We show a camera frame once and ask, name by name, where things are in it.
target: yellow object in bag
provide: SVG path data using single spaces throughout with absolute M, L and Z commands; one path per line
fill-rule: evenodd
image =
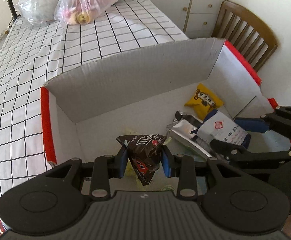
M 204 120 L 213 109 L 219 108 L 222 105 L 221 99 L 201 83 L 198 85 L 194 96 L 185 104 L 185 106 L 193 107 L 201 120 Z

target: yellow wrapper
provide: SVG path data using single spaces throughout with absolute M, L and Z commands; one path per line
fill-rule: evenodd
M 191 106 L 196 111 L 198 117 L 203 120 L 209 112 L 219 108 L 223 102 L 203 84 L 199 84 L 194 96 L 186 102 L 185 106 Z

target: white tablecloth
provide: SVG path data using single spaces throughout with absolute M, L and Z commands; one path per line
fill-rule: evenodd
M 0 50 L 0 197 L 50 168 L 40 112 L 47 80 L 116 53 L 186 39 L 149 0 L 119 0 L 86 26 L 31 29 L 19 18 Z

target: cardboard box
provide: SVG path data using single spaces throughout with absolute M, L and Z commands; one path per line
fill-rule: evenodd
M 116 138 L 126 128 L 164 135 L 177 110 L 190 110 L 183 105 L 200 82 L 223 100 L 222 111 L 231 118 L 260 117 L 276 106 L 263 97 L 260 78 L 228 41 L 207 38 L 136 49 L 77 67 L 44 85 L 47 160 L 90 162 L 116 155 Z

